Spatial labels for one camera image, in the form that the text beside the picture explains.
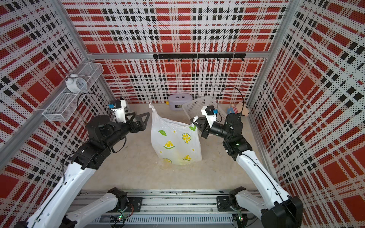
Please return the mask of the white plastic bag lemon print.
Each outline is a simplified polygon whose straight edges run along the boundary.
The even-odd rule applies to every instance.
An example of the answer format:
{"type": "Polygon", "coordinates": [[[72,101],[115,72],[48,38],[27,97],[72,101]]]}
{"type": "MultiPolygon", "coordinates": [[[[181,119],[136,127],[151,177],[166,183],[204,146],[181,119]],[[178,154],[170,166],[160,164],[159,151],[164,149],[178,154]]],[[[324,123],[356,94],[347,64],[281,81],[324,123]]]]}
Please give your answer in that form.
{"type": "Polygon", "coordinates": [[[160,159],[175,165],[187,165],[202,160],[199,131],[194,124],[162,118],[152,110],[151,144],[160,159]]]}

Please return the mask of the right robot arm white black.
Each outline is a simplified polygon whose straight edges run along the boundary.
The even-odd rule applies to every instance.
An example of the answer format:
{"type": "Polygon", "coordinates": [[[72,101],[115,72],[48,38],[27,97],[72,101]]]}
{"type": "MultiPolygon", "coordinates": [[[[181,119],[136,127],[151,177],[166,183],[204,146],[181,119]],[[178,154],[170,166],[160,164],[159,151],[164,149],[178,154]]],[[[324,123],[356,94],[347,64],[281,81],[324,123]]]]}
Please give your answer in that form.
{"type": "Polygon", "coordinates": [[[247,173],[261,197],[239,187],[230,192],[229,201],[235,210],[246,209],[260,219],[265,228],[299,228],[302,225],[303,203],[292,197],[264,168],[252,146],[242,135],[240,114],[229,114],[224,123],[215,116],[191,119],[203,138],[215,135],[223,139],[227,154],[247,173]]]}

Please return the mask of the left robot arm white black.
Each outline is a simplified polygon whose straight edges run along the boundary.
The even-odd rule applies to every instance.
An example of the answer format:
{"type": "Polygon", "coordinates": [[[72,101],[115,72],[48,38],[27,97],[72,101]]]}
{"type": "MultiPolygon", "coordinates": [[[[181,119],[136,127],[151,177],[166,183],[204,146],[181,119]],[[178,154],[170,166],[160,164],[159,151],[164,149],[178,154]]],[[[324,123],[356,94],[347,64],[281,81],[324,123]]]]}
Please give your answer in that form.
{"type": "Polygon", "coordinates": [[[106,212],[124,210],[131,206],[127,193],[113,188],[100,199],[68,213],[68,209],[85,183],[100,168],[104,160],[114,153],[114,146],[126,139],[127,134],[146,129],[149,113],[136,115],[126,122],[112,122],[107,115],[92,118],[86,125],[89,139],[75,153],[71,162],[62,168],[63,178],[37,211],[17,228],[83,228],[106,212]]]}

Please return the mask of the grey husky plush toy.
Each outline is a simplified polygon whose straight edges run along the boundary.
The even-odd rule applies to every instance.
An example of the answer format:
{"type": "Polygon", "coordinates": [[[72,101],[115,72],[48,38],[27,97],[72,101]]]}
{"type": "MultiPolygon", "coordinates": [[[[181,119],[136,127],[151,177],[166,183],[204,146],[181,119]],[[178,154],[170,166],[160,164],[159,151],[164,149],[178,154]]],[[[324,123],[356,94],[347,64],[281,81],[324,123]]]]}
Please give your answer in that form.
{"type": "Polygon", "coordinates": [[[130,114],[133,112],[133,110],[130,108],[128,102],[123,97],[120,97],[120,103],[121,103],[121,107],[124,109],[125,114],[130,114]]]}

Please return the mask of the white plastic basket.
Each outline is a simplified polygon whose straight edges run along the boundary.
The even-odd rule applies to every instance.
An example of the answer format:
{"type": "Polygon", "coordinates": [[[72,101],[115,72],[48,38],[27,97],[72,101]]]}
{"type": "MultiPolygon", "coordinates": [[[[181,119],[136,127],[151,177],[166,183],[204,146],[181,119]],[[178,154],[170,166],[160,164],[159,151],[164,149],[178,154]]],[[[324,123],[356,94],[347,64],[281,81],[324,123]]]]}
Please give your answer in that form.
{"type": "Polygon", "coordinates": [[[216,100],[211,97],[201,97],[187,102],[182,105],[182,109],[190,121],[195,116],[204,117],[201,109],[207,105],[213,105],[215,108],[218,108],[220,116],[217,117],[217,122],[224,124],[227,114],[220,106],[217,106],[216,100]]]}

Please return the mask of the purple plastic stool toy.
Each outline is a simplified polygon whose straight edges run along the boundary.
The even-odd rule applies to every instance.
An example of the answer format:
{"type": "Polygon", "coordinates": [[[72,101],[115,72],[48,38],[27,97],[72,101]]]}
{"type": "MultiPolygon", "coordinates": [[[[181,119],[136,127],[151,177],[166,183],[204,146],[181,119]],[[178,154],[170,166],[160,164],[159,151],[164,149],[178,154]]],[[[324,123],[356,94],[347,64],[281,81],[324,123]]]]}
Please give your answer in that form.
{"type": "Polygon", "coordinates": [[[168,98],[169,108],[173,111],[181,111],[183,104],[193,100],[193,96],[190,94],[173,94],[168,98]]]}

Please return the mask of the pink pig plush toy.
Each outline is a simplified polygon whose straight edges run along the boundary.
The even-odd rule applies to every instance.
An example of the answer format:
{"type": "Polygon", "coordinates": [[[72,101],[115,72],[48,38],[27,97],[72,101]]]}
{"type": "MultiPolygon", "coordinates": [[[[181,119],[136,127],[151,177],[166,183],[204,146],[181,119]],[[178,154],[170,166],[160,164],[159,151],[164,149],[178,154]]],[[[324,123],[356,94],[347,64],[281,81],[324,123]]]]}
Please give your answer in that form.
{"type": "Polygon", "coordinates": [[[239,102],[237,104],[231,104],[227,110],[227,114],[241,114],[242,116],[249,116],[249,107],[247,104],[239,102]]]}

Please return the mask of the white alarm clock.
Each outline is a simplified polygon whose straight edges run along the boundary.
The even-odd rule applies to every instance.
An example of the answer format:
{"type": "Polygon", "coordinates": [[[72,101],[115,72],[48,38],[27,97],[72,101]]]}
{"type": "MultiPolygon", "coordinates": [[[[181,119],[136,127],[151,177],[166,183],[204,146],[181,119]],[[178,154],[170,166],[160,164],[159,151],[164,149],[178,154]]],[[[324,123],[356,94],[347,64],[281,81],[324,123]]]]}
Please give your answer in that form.
{"type": "Polygon", "coordinates": [[[84,78],[79,77],[77,74],[71,74],[65,80],[67,89],[72,93],[83,93],[87,91],[87,82],[84,78]]]}

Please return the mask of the black wall hook rail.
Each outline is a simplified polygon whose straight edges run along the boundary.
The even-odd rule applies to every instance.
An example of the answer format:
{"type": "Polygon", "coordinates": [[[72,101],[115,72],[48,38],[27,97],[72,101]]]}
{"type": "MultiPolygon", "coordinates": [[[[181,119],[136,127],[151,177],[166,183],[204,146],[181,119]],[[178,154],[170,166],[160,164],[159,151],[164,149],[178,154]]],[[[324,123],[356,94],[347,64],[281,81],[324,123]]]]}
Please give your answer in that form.
{"type": "Polygon", "coordinates": [[[154,54],[154,59],[244,59],[246,53],[194,53],[194,54],[154,54]]]}

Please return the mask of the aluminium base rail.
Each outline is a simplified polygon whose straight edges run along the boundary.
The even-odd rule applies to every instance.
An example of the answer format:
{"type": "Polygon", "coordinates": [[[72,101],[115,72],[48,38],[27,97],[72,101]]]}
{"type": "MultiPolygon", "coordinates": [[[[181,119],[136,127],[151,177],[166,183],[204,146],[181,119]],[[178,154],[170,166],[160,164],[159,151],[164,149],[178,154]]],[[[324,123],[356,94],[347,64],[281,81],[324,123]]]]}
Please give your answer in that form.
{"type": "Polygon", "coordinates": [[[227,190],[150,190],[81,193],[68,208],[64,227],[137,224],[232,224],[246,228],[260,220],[265,228],[299,228],[302,203],[296,197],[243,187],[227,190]]]}

